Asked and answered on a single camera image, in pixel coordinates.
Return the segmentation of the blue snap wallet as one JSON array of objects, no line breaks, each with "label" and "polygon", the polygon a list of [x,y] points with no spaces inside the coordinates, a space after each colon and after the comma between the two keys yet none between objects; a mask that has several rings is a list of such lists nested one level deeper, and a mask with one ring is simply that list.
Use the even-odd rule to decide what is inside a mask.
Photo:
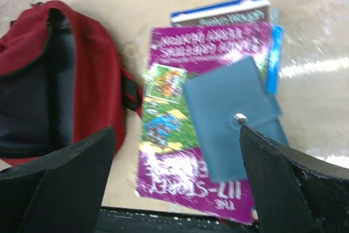
[{"label": "blue snap wallet", "polygon": [[247,178],[239,144],[242,125],[288,145],[279,121],[282,110],[252,57],[187,80],[183,94],[214,183]]}]

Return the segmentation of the red student backpack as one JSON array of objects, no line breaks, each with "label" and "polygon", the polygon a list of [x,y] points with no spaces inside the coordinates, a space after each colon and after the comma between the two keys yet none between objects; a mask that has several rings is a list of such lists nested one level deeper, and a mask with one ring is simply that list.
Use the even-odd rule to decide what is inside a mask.
[{"label": "red student backpack", "polygon": [[115,151],[142,88],[98,21],[61,1],[37,3],[1,37],[1,159],[20,165],[107,126]]}]

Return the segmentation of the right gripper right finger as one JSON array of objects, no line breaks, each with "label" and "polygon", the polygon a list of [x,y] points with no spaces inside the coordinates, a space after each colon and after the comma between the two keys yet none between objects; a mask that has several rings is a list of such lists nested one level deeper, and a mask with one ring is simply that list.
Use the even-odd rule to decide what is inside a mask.
[{"label": "right gripper right finger", "polygon": [[242,126],[260,232],[348,232],[348,169]]}]

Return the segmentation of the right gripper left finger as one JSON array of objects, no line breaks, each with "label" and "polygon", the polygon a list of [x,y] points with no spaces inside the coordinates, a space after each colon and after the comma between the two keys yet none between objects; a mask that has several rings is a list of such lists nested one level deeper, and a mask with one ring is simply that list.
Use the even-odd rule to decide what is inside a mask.
[{"label": "right gripper left finger", "polygon": [[1,171],[1,232],[94,232],[115,145],[106,127]]}]

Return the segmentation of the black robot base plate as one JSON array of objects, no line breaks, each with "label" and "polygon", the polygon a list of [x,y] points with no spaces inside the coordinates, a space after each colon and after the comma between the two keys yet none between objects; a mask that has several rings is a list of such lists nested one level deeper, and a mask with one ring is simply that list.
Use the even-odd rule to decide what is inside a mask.
[{"label": "black robot base plate", "polygon": [[259,232],[258,224],[244,225],[216,217],[129,208],[102,207],[95,232]]}]

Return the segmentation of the purple storey treehouse book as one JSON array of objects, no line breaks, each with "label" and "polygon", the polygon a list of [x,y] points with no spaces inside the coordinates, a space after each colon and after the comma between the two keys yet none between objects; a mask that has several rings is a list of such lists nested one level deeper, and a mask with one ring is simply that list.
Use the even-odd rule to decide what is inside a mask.
[{"label": "purple storey treehouse book", "polygon": [[152,29],[136,181],[139,196],[238,223],[253,222],[248,182],[210,179],[182,86],[245,56],[253,57],[265,75],[271,38],[269,22]]}]

